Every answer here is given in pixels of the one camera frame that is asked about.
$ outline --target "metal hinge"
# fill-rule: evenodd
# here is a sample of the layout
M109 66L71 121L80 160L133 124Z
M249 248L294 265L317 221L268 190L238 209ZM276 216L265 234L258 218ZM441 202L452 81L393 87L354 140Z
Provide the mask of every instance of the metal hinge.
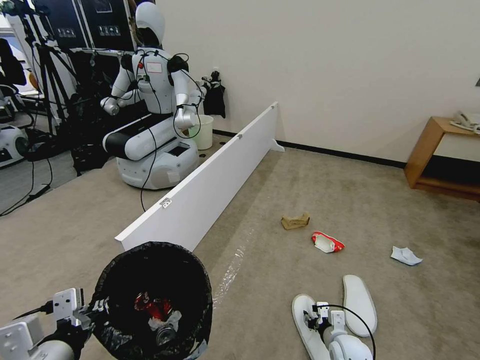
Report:
M170 204L172 203L172 199L169 197L164 198L162 201L160 201L160 205L166 209Z

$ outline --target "wooden side table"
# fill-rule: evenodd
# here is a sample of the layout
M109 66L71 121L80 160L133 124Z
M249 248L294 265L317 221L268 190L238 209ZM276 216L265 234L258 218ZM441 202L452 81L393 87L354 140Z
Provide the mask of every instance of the wooden side table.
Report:
M479 135L451 125L451 120L445 117L430 118L404 169L406 179L412 189L480 201L480 183L460 183L441 177L424 175L425 168L445 134L477 137L480 141Z

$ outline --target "white bucket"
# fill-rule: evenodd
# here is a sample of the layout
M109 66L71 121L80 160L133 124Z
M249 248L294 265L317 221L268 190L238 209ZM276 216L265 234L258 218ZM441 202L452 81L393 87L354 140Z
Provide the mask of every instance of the white bucket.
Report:
M188 136L192 137L196 142L198 150L206 150L212 147L213 143L213 130L214 130L214 118L208 115L199 115L200 116L200 132L199 126L194 126L188 129Z

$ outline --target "white telephone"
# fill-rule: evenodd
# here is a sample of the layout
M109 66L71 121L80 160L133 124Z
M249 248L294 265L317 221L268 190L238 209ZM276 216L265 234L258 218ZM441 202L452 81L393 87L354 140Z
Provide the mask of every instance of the white telephone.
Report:
M459 111L455 114L453 120L450 121L450 124L480 135L480 114Z

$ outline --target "white partition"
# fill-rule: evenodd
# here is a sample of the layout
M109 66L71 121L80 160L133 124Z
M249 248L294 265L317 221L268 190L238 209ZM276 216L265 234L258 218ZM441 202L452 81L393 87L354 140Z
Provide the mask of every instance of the white partition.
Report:
M277 119L275 102L115 239L125 250L158 241L193 251L267 152L284 151Z

